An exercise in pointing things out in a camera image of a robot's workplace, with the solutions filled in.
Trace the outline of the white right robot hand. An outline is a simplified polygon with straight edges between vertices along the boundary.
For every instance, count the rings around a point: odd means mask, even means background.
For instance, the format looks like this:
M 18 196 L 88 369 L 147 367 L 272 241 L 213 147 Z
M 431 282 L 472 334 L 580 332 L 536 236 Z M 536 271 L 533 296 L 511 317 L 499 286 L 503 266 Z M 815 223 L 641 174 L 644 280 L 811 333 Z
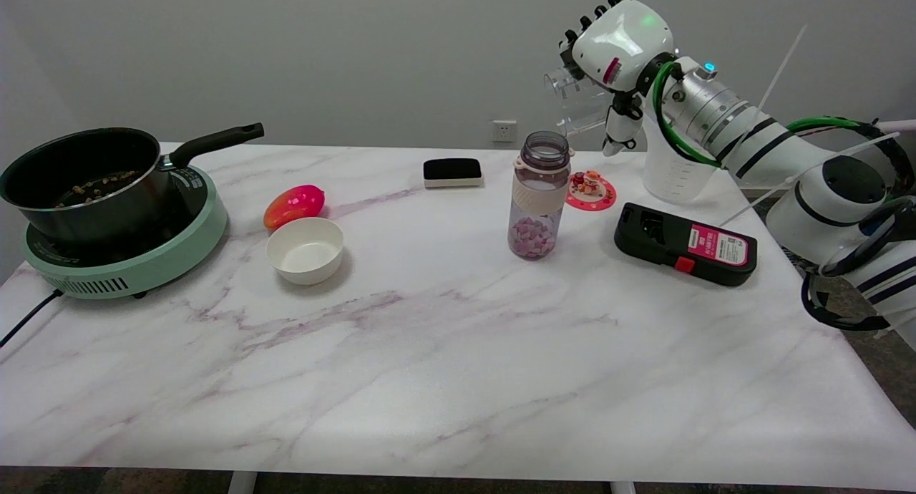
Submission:
M 580 19 L 560 44 L 563 67 L 576 85 L 608 94 L 602 152 L 612 157 L 637 145 L 644 103 L 664 64 L 677 60 L 673 32 L 638 0 L 608 0 Z

